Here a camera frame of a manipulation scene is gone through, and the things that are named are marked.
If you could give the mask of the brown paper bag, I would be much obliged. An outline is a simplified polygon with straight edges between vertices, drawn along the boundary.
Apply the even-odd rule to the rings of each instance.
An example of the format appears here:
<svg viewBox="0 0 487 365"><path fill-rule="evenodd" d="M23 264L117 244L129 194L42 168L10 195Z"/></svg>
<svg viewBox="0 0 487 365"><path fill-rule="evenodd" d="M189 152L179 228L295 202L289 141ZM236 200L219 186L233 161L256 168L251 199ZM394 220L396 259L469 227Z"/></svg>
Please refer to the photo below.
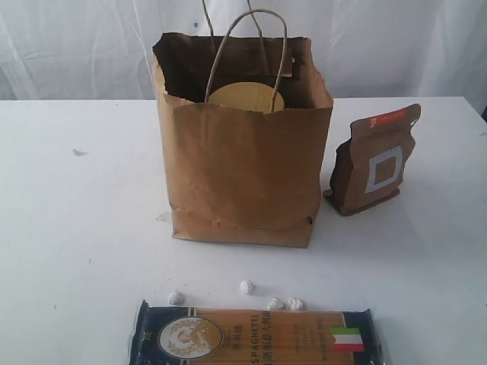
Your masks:
<svg viewBox="0 0 487 365"><path fill-rule="evenodd" d="M173 236L307 247L333 111L310 39L164 33L153 54ZM280 93L285 108L208 102L237 82L272 87L272 100Z"/></svg>

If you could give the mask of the clear jar with gold lid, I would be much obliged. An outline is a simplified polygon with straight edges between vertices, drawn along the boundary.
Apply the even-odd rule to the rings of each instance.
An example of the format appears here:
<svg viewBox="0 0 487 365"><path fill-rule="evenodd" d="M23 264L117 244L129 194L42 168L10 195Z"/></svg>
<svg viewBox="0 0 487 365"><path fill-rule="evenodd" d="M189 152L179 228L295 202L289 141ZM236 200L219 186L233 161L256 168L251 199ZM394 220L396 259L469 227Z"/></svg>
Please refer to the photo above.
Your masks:
<svg viewBox="0 0 487 365"><path fill-rule="evenodd" d="M237 82L227 84L214 91L208 102L218 106L228 106L239 110L273 113L285 108L280 93L272 100L274 89L258 82Z"/></svg>

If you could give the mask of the brown stand-up pouch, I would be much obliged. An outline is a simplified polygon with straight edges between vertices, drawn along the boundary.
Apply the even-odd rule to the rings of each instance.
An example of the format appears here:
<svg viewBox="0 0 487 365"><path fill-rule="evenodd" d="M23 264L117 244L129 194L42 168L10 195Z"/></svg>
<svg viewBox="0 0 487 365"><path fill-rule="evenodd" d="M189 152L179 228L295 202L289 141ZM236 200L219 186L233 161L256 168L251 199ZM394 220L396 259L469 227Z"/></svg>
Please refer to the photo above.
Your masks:
<svg viewBox="0 0 487 365"><path fill-rule="evenodd" d="M414 103L351 123L350 138L337 147L329 189L323 192L341 215L357 214L399 194L415 147L412 127L421 112Z"/></svg>

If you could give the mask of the spaghetti package dark blue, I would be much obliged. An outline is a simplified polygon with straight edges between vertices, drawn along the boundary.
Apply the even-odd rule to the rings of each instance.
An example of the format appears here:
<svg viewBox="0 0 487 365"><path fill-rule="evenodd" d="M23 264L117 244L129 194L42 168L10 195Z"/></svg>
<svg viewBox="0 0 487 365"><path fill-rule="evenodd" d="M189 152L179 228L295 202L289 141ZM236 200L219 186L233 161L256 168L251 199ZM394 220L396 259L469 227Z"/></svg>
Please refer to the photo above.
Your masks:
<svg viewBox="0 0 487 365"><path fill-rule="evenodd" d="M370 310L307 312L141 304L131 364L383 364Z"/></svg>

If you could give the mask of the clear tape piece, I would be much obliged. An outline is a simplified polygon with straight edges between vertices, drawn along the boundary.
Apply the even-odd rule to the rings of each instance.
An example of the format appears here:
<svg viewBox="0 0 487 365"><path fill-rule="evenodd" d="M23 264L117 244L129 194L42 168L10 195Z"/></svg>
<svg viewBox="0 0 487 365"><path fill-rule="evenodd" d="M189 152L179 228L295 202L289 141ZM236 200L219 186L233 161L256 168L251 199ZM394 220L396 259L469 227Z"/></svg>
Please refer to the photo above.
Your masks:
<svg viewBox="0 0 487 365"><path fill-rule="evenodd" d="M161 221L164 223L172 223L172 214L170 212L164 212L156 217L157 221Z"/></svg>

